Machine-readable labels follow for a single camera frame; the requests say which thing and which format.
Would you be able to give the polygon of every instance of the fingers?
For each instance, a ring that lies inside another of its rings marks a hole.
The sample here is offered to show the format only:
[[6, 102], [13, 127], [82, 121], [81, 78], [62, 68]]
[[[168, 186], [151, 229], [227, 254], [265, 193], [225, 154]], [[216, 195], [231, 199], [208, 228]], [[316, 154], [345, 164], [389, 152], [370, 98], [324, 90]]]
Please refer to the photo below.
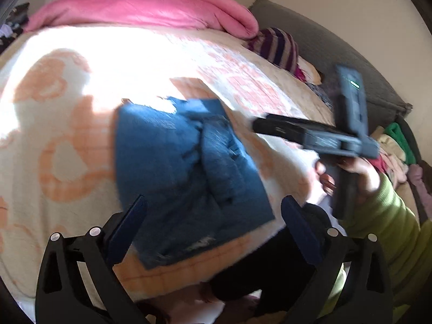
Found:
[[343, 157], [338, 166], [349, 173], [366, 174], [372, 165], [364, 158]]
[[321, 163], [321, 161], [316, 161], [315, 163], [315, 171], [318, 175], [323, 175], [326, 171], [325, 165]]
[[322, 184], [325, 193], [332, 196], [334, 189], [336, 188], [334, 185], [334, 179], [328, 174], [322, 174], [320, 176], [320, 183]]

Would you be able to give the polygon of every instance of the bedspread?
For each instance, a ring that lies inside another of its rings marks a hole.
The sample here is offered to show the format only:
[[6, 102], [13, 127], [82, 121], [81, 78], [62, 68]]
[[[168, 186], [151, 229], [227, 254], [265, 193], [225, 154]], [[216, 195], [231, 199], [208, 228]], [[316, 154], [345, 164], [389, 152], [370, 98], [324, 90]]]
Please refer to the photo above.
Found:
[[234, 0], [55, 0], [32, 15], [25, 30], [97, 22], [211, 28], [243, 39], [258, 33], [255, 17]]
[[[60, 27], [12, 45], [0, 57], [0, 275], [12, 294], [35, 296], [52, 233], [83, 235], [121, 211], [113, 132], [122, 98], [158, 110], [167, 96], [219, 98], [276, 216], [171, 266], [146, 270], [131, 247], [114, 271], [132, 299], [206, 281], [274, 235], [284, 224], [282, 198], [310, 194], [317, 156], [252, 133], [250, 121], [270, 112], [330, 123], [331, 114], [306, 85], [265, 62], [216, 31]], [[83, 276], [98, 303], [84, 269]]]

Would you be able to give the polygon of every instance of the pink cloth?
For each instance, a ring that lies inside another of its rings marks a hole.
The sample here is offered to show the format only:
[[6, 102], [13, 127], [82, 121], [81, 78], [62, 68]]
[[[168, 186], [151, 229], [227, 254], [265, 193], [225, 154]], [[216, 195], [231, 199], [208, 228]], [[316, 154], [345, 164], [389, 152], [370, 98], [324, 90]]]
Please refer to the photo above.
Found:
[[369, 163], [372, 164], [375, 169], [379, 172], [379, 173], [386, 173], [387, 169], [388, 169], [388, 165], [384, 162], [384, 159], [382, 158], [381, 155], [379, 155], [378, 158], [376, 159], [368, 159]]
[[258, 33], [255, 17], [234, 0], [55, 0], [30, 18], [25, 31], [82, 23], [210, 28], [240, 39]]
[[392, 182], [394, 189], [397, 189], [400, 184], [407, 182], [408, 166], [406, 164], [395, 154], [389, 154], [382, 147], [380, 147], [380, 157], [387, 165], [385, 173]]
[[299, 79], [301, 82], [306, 83], [306, 75], [303, 73], [303, 71], [300, 69], [299, 65], [297, 65], [297, 68], [295, 69], [294, 76]]

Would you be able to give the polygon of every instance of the upholstered headboard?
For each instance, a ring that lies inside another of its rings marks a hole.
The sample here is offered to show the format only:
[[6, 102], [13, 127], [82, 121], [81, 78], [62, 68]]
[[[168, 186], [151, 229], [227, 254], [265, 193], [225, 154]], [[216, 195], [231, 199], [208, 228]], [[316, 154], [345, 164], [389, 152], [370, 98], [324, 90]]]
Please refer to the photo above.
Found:
[[324, 74], [322, 88], [332, 97], [336, 87], [335, 64], [357, 69], [363, 76], [368, 102], [369, 131], [386, 127], [396, 115], [406, 116], [412, 105], [405, 103], [387, 80], [348, 43], [318, 23], [269, 0], [256, 0], [249, 8], [260, 29], [276, 27], [290, 33], [299, 53]]

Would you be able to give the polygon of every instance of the pillow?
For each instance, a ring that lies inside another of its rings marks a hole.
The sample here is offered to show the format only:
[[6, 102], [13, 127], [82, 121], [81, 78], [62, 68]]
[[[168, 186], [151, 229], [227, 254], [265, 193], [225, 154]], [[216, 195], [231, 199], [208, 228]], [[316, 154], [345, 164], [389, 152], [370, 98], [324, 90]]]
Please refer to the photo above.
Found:
[[299, 74], [299, 47], [291, 35], [278, 28], [260, 30], [258, 35], [245, 45], [247, 49], [270, 63], [285, 69], [292, 75]]
[[306, 83], [310, 83], [313, 85], [321, 85], [321, 76], [315, 67], [310, 64], [308, 61], [304, 60], [301, 56], [299, 56], [298, 60], [299, 68], [302, 70], [303, 74], [306, 78]]

